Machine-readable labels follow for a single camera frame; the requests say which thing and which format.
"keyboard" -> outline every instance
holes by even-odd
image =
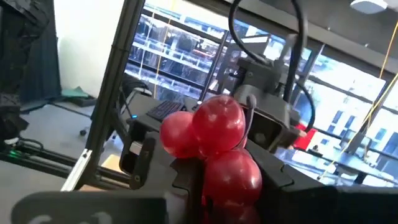
[[[184,109],[183,103],[177,103],[174,101],[163,101],[158,106],[155,106],[150,111],[147,112],[147,115],[151,118],[154,118],[157,121],[162,122],[169,114],[172,114],[177,111],[181,111]]]

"ceiling light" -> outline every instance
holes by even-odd
[[[387,9],[388,4],[383,0],[355,0],[350,6],[365,14],[374,14]]]

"red balloon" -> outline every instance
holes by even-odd
[[[178,111],[168,115],[160,125],[160,140],[163,148],[177,158],[198,155],[198,141],[192,129],[193,114]]]
[[[207,159],[203,190],[214,203],[253,205],[261,188],[260,169],[245,153],[232,150]]]
[[[233,150],[242,152],[243,154],[249,156],[250,159],[253,159],[253,157],[252,157],[252,155],[250,154],[250,152],[249,152],[248,150],[244,149],[244,148],[237,147],[237,148],[234,148]]]
[[[193,131],[205,156],[229,151],[243,137],[245,119],[242,107],[234,98],[214,96],[200,105],[193,115]]]

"gray floor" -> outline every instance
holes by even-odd
[[[62,103],[73,110],[90,115],[93,107],[79,108]],[[30,125],[22,136],[42,142],[46,149],[71,157],[78,157],[85,147],[86,137],[79,131],[89,126],[91,121],[82,115],[47,105],[42,109],[23,116]],[[122,144],[119,139],[106,143],[101,156],[102,163],[110,154],[120,154]],[[21,198],[41,191],[60,190],[65,179],[0,161],[0,223],[8,224],[12,207]]]

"green light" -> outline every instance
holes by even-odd
[[[8,156],[12,157],[12,158],[20,158],[21,154],[17,151],[11,150],[10,153],[8,154]]]

